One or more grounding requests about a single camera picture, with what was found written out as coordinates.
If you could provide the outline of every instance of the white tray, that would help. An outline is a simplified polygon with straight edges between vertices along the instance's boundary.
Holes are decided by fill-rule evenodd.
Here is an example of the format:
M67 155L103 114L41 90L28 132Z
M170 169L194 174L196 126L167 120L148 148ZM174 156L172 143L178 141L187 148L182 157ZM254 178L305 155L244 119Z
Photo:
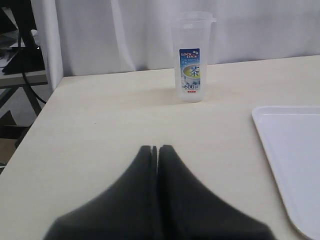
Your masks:
M255 126L292 224L320 240L320 106L265 106Z

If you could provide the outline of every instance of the clear plastic bottle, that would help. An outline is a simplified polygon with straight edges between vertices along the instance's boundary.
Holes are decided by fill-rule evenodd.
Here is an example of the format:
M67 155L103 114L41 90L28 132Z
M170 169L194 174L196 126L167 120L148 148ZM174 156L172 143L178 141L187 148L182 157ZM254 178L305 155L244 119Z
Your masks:
M175 92L179 100L195 103L206 92L212 13L183 12L171 21Z

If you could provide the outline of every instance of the curtain fold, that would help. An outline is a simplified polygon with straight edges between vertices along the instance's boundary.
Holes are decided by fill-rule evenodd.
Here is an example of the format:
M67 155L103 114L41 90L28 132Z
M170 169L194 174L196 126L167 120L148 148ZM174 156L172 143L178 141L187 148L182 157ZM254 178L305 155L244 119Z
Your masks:
M320 54L316 0L31 0L52 88L62 75L173 67L170 19L213 13L209 64Z

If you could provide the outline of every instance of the bottle label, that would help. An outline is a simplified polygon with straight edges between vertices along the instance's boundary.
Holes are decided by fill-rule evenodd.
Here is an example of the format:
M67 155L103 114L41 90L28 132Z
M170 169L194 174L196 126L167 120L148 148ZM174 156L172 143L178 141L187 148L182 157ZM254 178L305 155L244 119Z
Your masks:
M194 94L200 91L200 49L180 49L180 70L182 92Z

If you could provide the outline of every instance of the black cable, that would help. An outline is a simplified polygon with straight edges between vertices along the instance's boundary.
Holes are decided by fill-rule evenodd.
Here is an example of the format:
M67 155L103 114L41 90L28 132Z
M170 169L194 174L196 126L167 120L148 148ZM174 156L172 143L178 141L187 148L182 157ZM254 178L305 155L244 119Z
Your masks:
M19 32L19 35L18 35L18 54L19 52L22 51L22 48L21 48L21 34ZM22 73L22 78L25 82L25 84L27 85L27 87L30 89L30 91L32 92L32 94L42 103L46 104L47 102L45 100L43 100L41 97L39 97L39 95L33 90L33 88L31 87L28 79L27 79L27 76L26 76L26 73L25 73L25 70L24 70L24 59L23 57L21 57L21 73Z

